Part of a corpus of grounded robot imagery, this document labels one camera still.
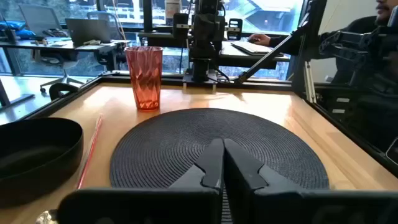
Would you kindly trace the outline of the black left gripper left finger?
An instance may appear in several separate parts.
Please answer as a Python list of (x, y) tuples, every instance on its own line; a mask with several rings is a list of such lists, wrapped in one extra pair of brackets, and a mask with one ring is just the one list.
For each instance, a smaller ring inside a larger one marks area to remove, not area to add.
[(223, 140), (167, 189), (82, 189), (57, 209), (59, 223), (219, 223), (223, 198)]

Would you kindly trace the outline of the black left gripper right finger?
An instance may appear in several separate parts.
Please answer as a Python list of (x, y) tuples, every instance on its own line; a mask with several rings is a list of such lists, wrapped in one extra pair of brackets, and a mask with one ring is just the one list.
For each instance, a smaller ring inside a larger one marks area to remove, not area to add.
[(397, 224), (397, 192), (308, 190), (225, 139), (224, 181), (235, 223)]

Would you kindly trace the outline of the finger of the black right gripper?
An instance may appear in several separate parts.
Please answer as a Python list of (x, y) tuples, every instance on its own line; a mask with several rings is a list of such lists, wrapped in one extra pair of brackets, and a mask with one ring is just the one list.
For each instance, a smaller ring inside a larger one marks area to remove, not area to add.
[(228, 40), (241, 40), (243, 28), (242, 19), (230, 19), (228, 25), (225, 28), (226, 37)]
[(190, 22), (190, 15), (186, 13), (176, 13), (173, 16), (173, 37), (175, 39), (192, 39), (193, 24)]

